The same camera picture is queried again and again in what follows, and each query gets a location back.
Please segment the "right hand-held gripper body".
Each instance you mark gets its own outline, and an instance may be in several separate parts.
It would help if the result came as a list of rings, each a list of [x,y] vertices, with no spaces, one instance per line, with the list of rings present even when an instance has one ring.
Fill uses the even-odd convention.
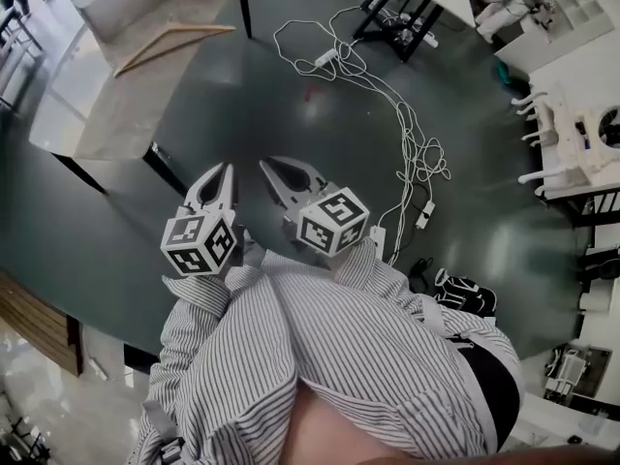
[[[318,193],[296,199],[285,217],[294,224],[301,244],[333,258],[363,237],[370,211],[349,187],[329,183]]]

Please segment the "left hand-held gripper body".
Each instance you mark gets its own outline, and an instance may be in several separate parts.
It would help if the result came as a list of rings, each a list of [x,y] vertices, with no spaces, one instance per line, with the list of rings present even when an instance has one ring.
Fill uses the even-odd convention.
[[[218,275],[237,243],[234,217],[233,210],[197,210],[169,219],[160,249],[183,277]]]

